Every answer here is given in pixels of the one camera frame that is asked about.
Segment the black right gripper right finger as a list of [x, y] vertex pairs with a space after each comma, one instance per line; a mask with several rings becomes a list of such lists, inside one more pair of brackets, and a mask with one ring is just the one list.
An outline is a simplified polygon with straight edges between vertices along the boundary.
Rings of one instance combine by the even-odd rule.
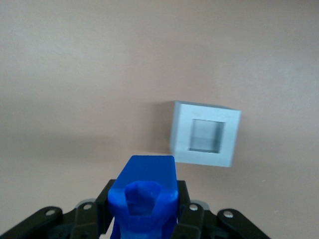
[[216, 215], [192, 202], [185, 181], [178, 180], [179, 209], [173, 239], [268, 239], [241, 212], [222, 209]]

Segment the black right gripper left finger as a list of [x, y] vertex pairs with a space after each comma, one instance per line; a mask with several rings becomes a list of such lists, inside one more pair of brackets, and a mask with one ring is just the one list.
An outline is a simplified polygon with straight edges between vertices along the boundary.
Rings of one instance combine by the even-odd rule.
[[44, 207], [2, 234], [2, 239], [98, 239], [113, 219], [108, 209], [111, 179], [97, 199], [85, 201], [72, 211], [63, 213], [59, 207]]

